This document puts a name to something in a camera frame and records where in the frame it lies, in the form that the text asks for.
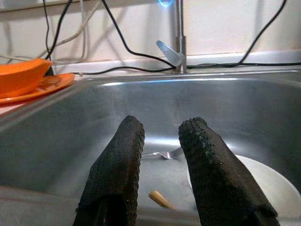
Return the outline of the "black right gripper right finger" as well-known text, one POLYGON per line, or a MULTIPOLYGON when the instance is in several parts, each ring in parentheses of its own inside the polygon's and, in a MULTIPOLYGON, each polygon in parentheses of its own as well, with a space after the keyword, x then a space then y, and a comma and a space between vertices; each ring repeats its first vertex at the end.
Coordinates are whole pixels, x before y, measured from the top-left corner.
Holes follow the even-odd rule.
POLYGON ((200 117, 178 130, 203 226, 278 226, 278 213, 251 172, 200 117))

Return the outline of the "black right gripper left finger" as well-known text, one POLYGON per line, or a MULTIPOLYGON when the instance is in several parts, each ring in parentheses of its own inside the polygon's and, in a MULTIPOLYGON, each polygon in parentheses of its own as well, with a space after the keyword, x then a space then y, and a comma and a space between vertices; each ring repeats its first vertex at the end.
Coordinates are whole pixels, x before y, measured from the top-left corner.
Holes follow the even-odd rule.
POLYGON ((126 116, 90 168, 73 225, 135 225, 144 138, 143 125, 126 116))

